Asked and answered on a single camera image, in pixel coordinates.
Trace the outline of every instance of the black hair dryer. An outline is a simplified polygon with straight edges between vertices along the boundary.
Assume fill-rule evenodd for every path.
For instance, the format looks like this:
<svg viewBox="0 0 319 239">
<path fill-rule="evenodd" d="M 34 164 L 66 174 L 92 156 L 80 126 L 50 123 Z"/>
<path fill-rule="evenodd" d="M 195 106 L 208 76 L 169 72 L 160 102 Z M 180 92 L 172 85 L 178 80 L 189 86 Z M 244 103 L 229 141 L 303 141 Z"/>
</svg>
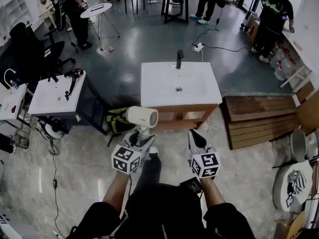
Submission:
<svg viewBox="0 0 319 239">
<path fill-rule="evenodd" d="M 65 92 L 65 98 L 67 101 L 69 101 L 70 95 L 72 95 L 72 91 L 75 86 L 76 79 L 81 77 L 83 75 L 83 70 L 82 69 L 74 69 L 66 74 L 64 74 L 64 77 L 72 77 L 72 83 L 70 86 L 70 90 Z"/>
</svg>

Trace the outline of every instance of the gray floor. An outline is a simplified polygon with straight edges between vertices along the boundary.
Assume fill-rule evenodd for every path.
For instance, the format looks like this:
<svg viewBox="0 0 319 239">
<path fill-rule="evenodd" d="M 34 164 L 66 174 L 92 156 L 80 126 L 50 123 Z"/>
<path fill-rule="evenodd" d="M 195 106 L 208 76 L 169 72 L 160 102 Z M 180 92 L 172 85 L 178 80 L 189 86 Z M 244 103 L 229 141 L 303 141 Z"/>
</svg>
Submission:
<svg viewBox="0 0 319 239">
<path fill-rule="evenodd" d="M 223 127 L 220 131 L 211 129 L 210 138 L 220 153 L 222 166 L 218 178 L 224 187 L 226 201 L 245 215 L 256 238 L 272 239 L 276 227 L 274 220 L 282 216 L 273 205 L 272 187 L 277 170 L 272 166 L 281 164 L 289 155 L 287 138 L 230 151 L 220 109 L 216 109 L 209 122 Z M 207 124 L 200 130 L 207 132 Z M 79 213 L 85 213 L 91 204 L 102 200 L 115 175 L 111 168 L 111 153 L 121 139 L 116 138 L 109 148 L 108 140 L 109 136 L 103 136 L 92 127 L 77 127 L 59 144 L 61 153 L 55 157 L 57 225 L 64 236 Z M 156 132 L 155 146 L 159 148 L 162 161 L 161 182 L 178 185 L 193 177 L 186 160 L 189 153 L 187 130 Z M 54 238 L 52 228 L 56 230 L 52 187 L 54 166 L 48 147 L 39 132 L 32 130 L 27 150 L 18 149 L 14 156 L 0 152 L 5 165 L 1 205 L 33 225 L 39 238 L 43 239 Z M 132 174 L 133 189 L 141 169 Z M 223 192 L 221 185 L 216 184 Z M 75 224 L 79 224 L 82 217 L 80 214 Z"/>
<path fill-rule="evenodd" d="M 89 0 L 89 5 L 95 3 L 96 0 Z M 114 4 L 120 10 L 124 9 L 124 1 Z M 190 12 L 195 12 L 196 6 L 197 0 L 190 0 Z M 107 12 L 121 33 L 121 38 L 112 44 L 115 49 L 113 53 L 101 53 L 92 30 L 89 38 L 95 42 L 95 46 L 87 51 L 71 47 L 65 33 L 59 33 L 55 38 L 66 40 L 63 57 L 73 56 L 77 59 L 76 67 L 87 71 L 106 101 L 125 105 L 129 102 L 138 103 L 142 62 L 174 61 L 178 49 L 184 51 L 185 61 L 200 61 L 200 53 L 192 52 L 191 44 L 207 26 L 198 25 L 194 21 L 188 25 L 180 22 L 164 25 L 160 8 L 161 4 L 147 4 L 145 10 L 140 7 L 138 15 L 132 11 L 128 14 L 117 10 Z M 219 13 L 220 9 L 216 8 L 210 28 L 215 27 L 214 22 Z M 225 7 L 218 26 L 220 31 L 211 31 L 202 36 L 200 41 L 229 49 L 246 46 L 247 35 L 239 29 L 243 17 L 244 14 L 234 6 Z M 291 92 L 289 87 L 281 90 L 273 69 L 261 64 L 256 57 L 250 57 L 245 50 L 232 53 L 204 48 L 203 59 L 211 62 L 223 94 Z M 216 109 L 209 121 L 224 126 L 219 109 Z M 201 130 L 207 132 L 206 123 Z M 256 238 L 272 238 L 274 220 L 282 215 L 273 206 L 272 186 L 276 170 L 272 166 L 281 164 L 289 154 L 287 141 L 282 139 L 230 151 L 224 128 L 220 131 L 212 129 L 210 137 L 221 156 L 219 180 L 225 190 L 225 199 L 246 216 Z M 103 136 L 92 127 L 75 127 L 59 144 L 61 153 L 55 158 L 57 204 L 60 210 L 57 225 L 64 236 L 69 233 L 79 213 L 86 212 L 91 204 L 101 201 L 112 181 L 115 171 L 111 168 L 110 156 L 121 139 L 116 138 L 110 148 L 107 147 L 108 140 L 109 136 Z M 186 161 L 187 130 L 157 132 L 156 146 L 162 161 L 161 182 L 178 185 L 193 177 Z M 47 149 L 47 142 L 37 131 L 32 130 L 27 150 L 18 149 L 14 156 L 0 152 L 0 158 L 5 163 L 1 205 L 33 225 L 42 239 L 54 238 L 52 228 L 56 230 L 56 206 L 52 188 L 54 166 Z M 133 188 L 140 172 L 141 168 L 133 174 Z M 82 217 L 80 214 L 75 224 Z"/>
<path fill-rule="evenodd" d="M 63 57 L 74 57 L 77 60 L 75 67 L 87 71 L 91 81 L 100 91 L 106 101 L 113 105 L 140 102 L 141 63 L 175 61 L 177 50 L 182 49 L 185 54 L 184 61 L 201 61 L 201 54 L 192 52 L 192 43 L 198 35 L 206 29 L 214 29 L 215 22 L 221 9 L 216 6 L 209 26 L 198 24 L 190 19 L 189 24 L 170 22 L 164 24 L 160 14 L 161 2 L 146 4 L 143 10 L 142 2 L 139 3 L 139 14 L 136 11 L 125 13 L 124 1 L 113 2 L 111 11 L 106 15 L 114 24 L 121 37 L 116 39 L 112 46 L 114 51 L 103 53 L 98 49 L 98 41 L 93 30 L 89 31 L 89 41 L 94 42 L 94 47 L 82 51 L 73 48 L 65 31 L 57 33 L 56 40 L 64 40 L 66 47 Z M 88 5 L 99 3 L 99 0 L 88 0 Z M 198 0 L 189 0 L 189 13 L 195 13 Z M 232 50 L 242 47 L 250 48 L 248 36 L 240 29 L 244 13 L 234 5 L 227 5 L 222 12 L 218 25 L 220 31 L 209 31 L 201 36 L 200 42 L 208 46 L 219 46 Z M 102 34 L 114 35 L 110 25 L 103 21 Z M 112 40 L 103 40 L 103 45 L 108 46 Z M 203 49 L 203 61 L 210 62 L 213 68 L 219 89 L 223 95 L 233 93 L 291 93 L 289 86 L 279 88 L 280 82 L 274 76 L 270 65 L 258 61 L 256 56 L 251 56 L 247 50 L 230 52 L 221 49 Z"/>
</svg>

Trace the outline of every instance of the white shelf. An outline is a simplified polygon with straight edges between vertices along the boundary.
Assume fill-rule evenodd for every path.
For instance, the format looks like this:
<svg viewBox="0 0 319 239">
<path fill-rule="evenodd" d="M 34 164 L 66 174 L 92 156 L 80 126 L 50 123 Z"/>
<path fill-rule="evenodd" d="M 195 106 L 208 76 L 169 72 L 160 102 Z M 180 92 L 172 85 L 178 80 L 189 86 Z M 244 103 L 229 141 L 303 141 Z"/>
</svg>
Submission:
<svg viewBox="0 0 319 239">
<path fill-rule="evenodd" d="M 10 31 L 19 22 L 32 22 L 32 16 L 25 0 L 11 0 L 0 5 L 0 46 L 9 39 Z"/>
</svg>

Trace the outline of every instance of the black faucet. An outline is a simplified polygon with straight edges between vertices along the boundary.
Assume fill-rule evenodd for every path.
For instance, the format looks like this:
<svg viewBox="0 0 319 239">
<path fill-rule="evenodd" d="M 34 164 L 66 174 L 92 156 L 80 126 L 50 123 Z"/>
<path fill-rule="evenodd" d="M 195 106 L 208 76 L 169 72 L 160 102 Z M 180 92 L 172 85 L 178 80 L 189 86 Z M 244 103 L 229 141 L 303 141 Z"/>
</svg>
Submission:
<svg viewBox="0 0 319 239">
<path fill-rule="evenodd" d="M 184 52 L 182 50 L 178 50 L 177 51 L 176 69 L 180 69 L 182 58 L 184 58 Z"/>
</svg>

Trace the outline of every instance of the black office chair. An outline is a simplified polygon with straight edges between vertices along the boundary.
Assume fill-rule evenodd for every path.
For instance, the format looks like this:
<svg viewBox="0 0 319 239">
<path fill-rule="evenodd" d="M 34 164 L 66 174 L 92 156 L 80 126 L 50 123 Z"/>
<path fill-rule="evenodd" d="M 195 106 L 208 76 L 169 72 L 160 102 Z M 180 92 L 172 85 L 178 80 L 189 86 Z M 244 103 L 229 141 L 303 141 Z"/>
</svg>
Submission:
<svg viewBox="0 0 319 239">
<path fill-rule="evenodd" d="M 75 59 L 68 58 L 64 61 L 59 59 L 64 42 L 54 43 L 52 33 L 56 29 L 51 30 L 46 34 L 49 36 L 51 45 L 47 48 L 35 36 L 30 26 L 26 27 L 24 23 L 18 23 L 10 32 L 11 49 L 13 55 L 18 63 L 23 64 L 26 69 L 36 81 L 54 77 L 54 74 L 61 75 L 59 68 L 71 61 L 75 63 Z"/>
</svg>

